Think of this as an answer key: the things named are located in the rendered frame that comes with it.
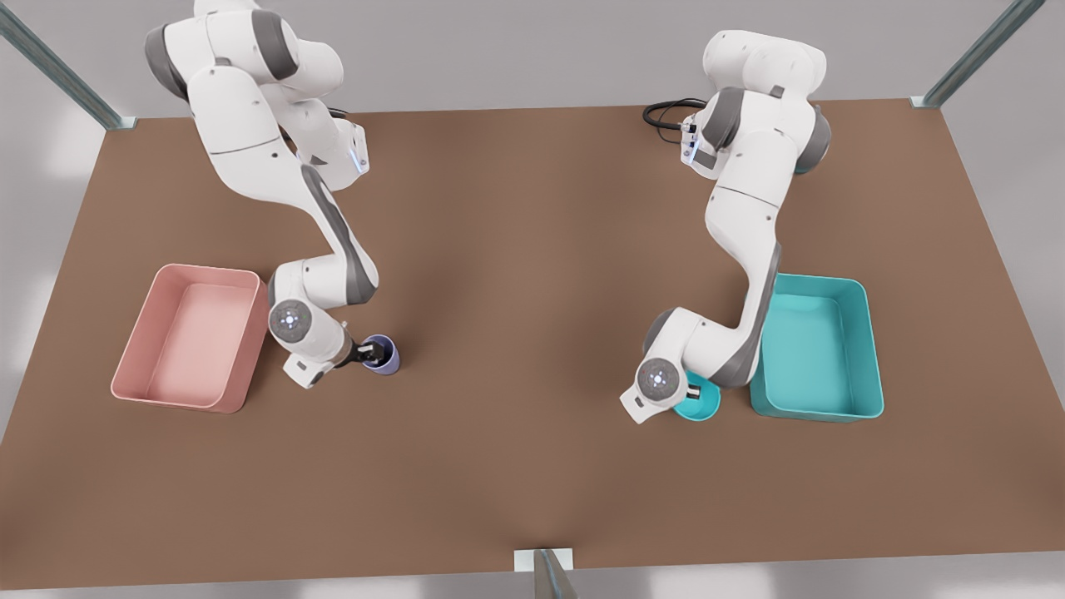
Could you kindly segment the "teal bowl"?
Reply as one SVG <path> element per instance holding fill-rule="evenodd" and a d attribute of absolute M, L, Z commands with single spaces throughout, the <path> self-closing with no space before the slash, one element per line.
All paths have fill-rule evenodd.
<path fill-rule="evenodd" d="M 687 381 L 701 385 L 701 396 L 699 401 L 682 398 L 679 403 L 673 407 L 673 412 L 679 414 L 682 418 L 687 418 L 692 422 L 702 422 L 712 418 L 721 404 L 721 390 L 712 382 L 701 378 L 697 373 L 687 371 L 686 375 Z"/>

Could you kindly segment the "purple cup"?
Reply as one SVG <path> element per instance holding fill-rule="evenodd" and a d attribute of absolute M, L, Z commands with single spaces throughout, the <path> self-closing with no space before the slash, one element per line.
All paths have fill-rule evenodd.
<path fill-rule="evenodd" d="M 362 346 L 370 346 L 368 353 L 365 354 L 365 360 L 361 361 L 361 365 L 368 368 L 368 371 L 384 376 L 399 371 L 399 350 L 396 349 L 394 341 L 390 337 L 382 334 L 374 334 L 374 336 L 368 336 L 362 342 Z"/>

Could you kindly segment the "teal plastic box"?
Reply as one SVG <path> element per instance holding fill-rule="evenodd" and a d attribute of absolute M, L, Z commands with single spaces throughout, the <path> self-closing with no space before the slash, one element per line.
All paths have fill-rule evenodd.
<path fill-rule="evenodd" d="M 830 423 L 884 412 L 874 327 L 859 281 L 777 274 L 750 405 L 766 417 Z"/>

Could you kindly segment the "pink plastic box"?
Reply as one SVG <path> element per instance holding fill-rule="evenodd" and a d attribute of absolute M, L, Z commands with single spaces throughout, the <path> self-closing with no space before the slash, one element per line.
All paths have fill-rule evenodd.
<path fill-rule="evenodd" d="M 111 379 L 118 399 L 239 412 L 266 336 L 266 285 L 251 270 L 160 268 Z"/>

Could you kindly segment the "silver frame post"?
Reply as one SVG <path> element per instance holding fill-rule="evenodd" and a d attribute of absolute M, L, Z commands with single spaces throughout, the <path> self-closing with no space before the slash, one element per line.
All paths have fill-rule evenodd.
<path fill-rule="evenodd" d="M 0 37 L 7 39 L 12 48 L 19 51 L 43 76 L 64 91 L 76 106 L 102 125 L 106 131 L 130 130 L 136 126 L 135 117 L 122 116 L 109 106 L 106 100 L 73 72 L 3 0 L 0 0 Z"/>
<path fill-rule="evenodd" d="M 910 97 L 917 110 L 938 110 L 984 65 L 1047 0 L 1012 0 L 973 45 L 923 95 Z"/>
<path fill-rule="evenodd" d="M 513 551 L 513 571 L 531 572 L 535 599 L 579 599 L 569 572 L 574 569 L 571 548 Z"/>

